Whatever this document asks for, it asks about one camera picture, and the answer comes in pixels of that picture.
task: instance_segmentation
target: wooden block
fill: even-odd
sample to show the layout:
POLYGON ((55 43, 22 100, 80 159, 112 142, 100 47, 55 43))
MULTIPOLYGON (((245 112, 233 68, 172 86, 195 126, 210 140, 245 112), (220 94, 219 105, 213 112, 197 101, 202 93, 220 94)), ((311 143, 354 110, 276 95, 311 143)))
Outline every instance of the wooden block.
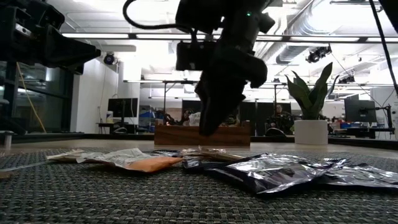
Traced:
POLYGON ((199 135, 199 127, 155 127, 155 145, 173 146, 250 146, 250 125, 219 127, 210 137, 199 135))

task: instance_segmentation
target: spotlight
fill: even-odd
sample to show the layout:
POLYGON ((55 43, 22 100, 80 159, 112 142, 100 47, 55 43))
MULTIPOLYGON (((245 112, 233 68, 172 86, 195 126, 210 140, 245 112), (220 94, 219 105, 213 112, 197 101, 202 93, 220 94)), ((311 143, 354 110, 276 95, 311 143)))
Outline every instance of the spotlight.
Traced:
POLYGON ((310 55, 305 59, 308 63, 318 62, 320 59, 326 57, 331 53, 330 45, 327 47, 318 47, 315 50, 310 51, 310 55))
POLYGON ((346 78, 342 78, 340 80, 338 80, 339 84, 349 84, 349 83, 354 83, 355 82, 355 78, 353 75, 350 75, 346 78))

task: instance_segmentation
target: white pot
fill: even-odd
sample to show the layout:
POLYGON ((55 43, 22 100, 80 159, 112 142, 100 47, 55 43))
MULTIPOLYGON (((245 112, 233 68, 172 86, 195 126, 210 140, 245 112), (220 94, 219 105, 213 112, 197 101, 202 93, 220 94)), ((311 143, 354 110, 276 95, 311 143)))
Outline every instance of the white pot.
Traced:
POLYGON ((322 120, 294 121, 294 141, 296 144, 328 144, 328 122, 322 120))

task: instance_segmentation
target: ceiling duct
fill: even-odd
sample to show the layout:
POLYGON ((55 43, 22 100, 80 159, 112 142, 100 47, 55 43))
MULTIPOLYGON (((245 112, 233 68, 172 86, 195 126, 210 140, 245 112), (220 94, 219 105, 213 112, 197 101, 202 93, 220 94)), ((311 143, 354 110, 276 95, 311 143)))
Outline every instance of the ceiling duct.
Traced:
MULTIPOLYGON (((284 35, 328 35, 337 30, 341 24, 333 22, 336 13, 331 12, 330 1, 314 0, 304 9, 296 21, 286 28, 284 35)), ((268 61, 276 54, 276 63, 289 64, 296 56, 300 55, 308 46, 288 45, 286 43, 274 43, 265 56, 268 61)))

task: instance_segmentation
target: plant leaf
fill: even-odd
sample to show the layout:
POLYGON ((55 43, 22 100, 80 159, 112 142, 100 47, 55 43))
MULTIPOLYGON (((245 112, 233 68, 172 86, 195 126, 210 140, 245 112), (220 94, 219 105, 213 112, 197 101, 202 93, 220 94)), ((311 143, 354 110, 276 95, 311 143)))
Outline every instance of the plant leaf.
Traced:
POLYGON ((310 89, 309 89, 309 87, 307 86, 307 84, 305 83, 305 81, 302 80, 302 79, 299 77, 299 75, 298 75, 295 71, 292 71, 292 72, 293 72, 293 74, 296 76, 296 84, 297 84, 299 87, 303 88, 303 90, 305 91, 306 94, 310 94, 310 89))
POLYGON ((338 77, 340 77, 340 75, 335 77, 335 81, 333 82, 332 86, 329 88, 328 94, 326 94, 326 97, 330 96, 331 93, 333 93, 333 90, 335 89, 335 84, 336 84, 338 77))
POLYGON ((304 111, 310 110, 312 107, 312 103, 310 99, 308 99, 308 95, 306 94, 305 90, 303 90, 303 88, 301 88, 299 85, 292 83, 287 76, 286 78, 289 93, 300 105, 303 113, 304 111))
POLYGON ((313 104, 310 114, 315 117, 315 119, 318 118, 319 113, 321 112, 323 105, 325 104, 325 98, 326 94, 328 94, 328 86, 324 85, 319 91, 318 97, 316 102, 313 104))
POLYGON ((317 80, 317 82, 315 83, 314 88, 311 90, 310 94, 309 94, 309 98, 310 101, 312 103, 315 103, 317 98, 318 98, 318 94, 319 92, 322 90, 323 86, 327 86, 327 81, 328 78, 331 74, 331 69, 333 68, 333 62, 331 62, 330 64, 328 64, 322 71, 321 76, 319 77, 319 79, 317 80))

